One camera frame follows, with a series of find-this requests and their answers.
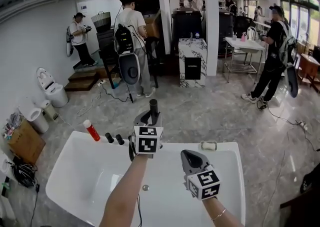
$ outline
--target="black pants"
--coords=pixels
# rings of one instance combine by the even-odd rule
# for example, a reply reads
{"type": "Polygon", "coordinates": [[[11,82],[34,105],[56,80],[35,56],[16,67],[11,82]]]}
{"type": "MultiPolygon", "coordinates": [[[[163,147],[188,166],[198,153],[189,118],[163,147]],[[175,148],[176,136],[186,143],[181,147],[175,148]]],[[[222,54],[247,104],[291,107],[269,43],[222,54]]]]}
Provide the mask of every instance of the black pants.
{"type": "Polygon", "coordinates": [[[281,79],[281,74],[285,69],[285,66],[282,64],[282,62],[280,62],[280,60],[273,58],[272,56],[268,56],[265,61],[263,72],[261,74],[259,82],[256,85],[254,91],[251,92],[251,96],[253,98],[259,98],[270,82],[268,91],[263,98],[264,101],[270,101],[277,91],[277,87],[281,79]]]}
{"type": "Polygon", "coordinates": [[[95,60],[93,60],[89,54],[87,44],[75,45],[75,49],[79,53],[80,61],[82,65],[93,65],[95,60]]]}

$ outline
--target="gray pants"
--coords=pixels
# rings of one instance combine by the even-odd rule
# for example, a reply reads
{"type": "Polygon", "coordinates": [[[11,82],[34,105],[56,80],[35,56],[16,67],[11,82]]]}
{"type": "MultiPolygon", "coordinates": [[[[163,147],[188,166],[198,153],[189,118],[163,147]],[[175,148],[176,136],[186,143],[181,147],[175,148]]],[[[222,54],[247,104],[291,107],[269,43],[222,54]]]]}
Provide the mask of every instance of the gray pants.
{"type": "Polygon", "coordinates": [[[151,93],[151,83],[150,83],[150,74],[148,67],[148,59],[146,55],[146,48],[137,48],[134,50],[134,53],[138,57],[139,66],[140,66],[140,78],[134,87],[137,94],[150,94],[151,93]]]}

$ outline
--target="camera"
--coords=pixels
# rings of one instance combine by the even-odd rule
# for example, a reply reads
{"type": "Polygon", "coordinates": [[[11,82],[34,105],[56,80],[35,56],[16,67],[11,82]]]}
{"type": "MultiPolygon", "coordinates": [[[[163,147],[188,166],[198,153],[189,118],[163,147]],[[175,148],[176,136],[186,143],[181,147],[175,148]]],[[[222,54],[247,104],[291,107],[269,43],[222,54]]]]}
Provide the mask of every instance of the camera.
{"type": "Polygon", "coordinates": [[[84,26],[85,27],[85,33],[88,33],[92,30],[91,26],[84,26]]]}

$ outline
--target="pink bottle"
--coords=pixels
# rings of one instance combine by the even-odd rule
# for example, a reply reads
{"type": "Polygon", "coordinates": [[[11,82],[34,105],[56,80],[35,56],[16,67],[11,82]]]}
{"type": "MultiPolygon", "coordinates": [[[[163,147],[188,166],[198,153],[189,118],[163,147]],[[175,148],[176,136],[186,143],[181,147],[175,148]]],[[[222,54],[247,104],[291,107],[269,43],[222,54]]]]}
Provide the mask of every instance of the pink bottle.
{"type": "Polygon", "coordinates": [[[241,41],[246,42],[246,33],[245,32],[242,33],[241,41]]]}

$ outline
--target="toilet lid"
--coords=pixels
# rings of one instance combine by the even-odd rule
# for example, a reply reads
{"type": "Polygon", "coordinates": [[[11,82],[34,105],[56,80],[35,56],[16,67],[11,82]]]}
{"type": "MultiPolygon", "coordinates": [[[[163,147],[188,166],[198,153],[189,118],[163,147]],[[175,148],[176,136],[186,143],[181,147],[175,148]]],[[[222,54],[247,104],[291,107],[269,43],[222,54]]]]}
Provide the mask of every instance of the toilet lid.
{"type": "Polygon", "coordinates": [[[44,68],[38,68],[36,70],[36,76],[38,78],[40,86],[44,91],[46,91],[52,83],[55,83],[54,77],[52,77],[52,75],[44,68]]]}

